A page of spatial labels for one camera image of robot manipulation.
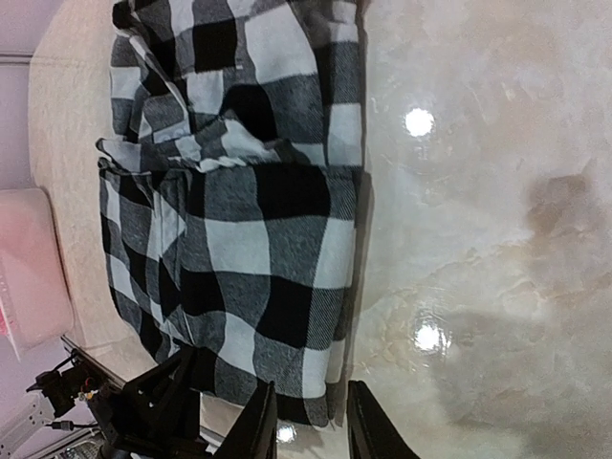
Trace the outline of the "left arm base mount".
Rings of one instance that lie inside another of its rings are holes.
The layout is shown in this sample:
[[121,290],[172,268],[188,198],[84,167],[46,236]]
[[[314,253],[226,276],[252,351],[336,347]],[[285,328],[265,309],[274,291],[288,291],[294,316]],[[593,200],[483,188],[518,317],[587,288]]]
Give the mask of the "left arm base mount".
[[77,364],[67,363],[59,368],[60,363],[52,370],[45,371],[34,378],[34,383],[26,393],[41,391],[48,397],[55,409],[55,416],[60,419],[76,407],[77,402],[88,403],[106,384],[114,386],[89,361]]

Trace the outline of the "black white plaid shirt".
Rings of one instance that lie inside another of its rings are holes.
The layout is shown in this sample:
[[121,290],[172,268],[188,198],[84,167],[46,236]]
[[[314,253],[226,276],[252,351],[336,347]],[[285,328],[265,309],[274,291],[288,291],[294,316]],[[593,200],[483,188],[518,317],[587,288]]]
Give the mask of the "black white plaid shirt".
[[354,1],[118,1],[98,140],[111,296],[196,390],[324,427],[338,405],[362,173]]

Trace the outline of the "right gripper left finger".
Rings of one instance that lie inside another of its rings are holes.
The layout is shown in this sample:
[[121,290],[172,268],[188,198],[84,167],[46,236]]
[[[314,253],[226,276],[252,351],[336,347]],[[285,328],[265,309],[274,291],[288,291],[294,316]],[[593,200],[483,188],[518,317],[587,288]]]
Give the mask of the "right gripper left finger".
[[274,459],[277,402],[274,383],[258,387],[217,449],[217,458]]

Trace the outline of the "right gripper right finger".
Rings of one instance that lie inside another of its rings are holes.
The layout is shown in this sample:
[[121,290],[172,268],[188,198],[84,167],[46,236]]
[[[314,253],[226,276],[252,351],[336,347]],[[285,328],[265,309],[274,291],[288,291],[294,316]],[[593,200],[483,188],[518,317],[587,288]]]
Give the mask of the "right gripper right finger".
[[419,459],[363,381],[348,383],[347,427],[352,459]]

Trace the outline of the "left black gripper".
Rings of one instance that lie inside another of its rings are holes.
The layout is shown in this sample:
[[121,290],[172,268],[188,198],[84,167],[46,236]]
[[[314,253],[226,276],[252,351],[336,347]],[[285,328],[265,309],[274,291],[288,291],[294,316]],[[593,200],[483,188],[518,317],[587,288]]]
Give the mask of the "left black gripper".
[[99,457],[210,456],[191,387],[195,355],[183,349],[121,388],[107,382],[99,389]]

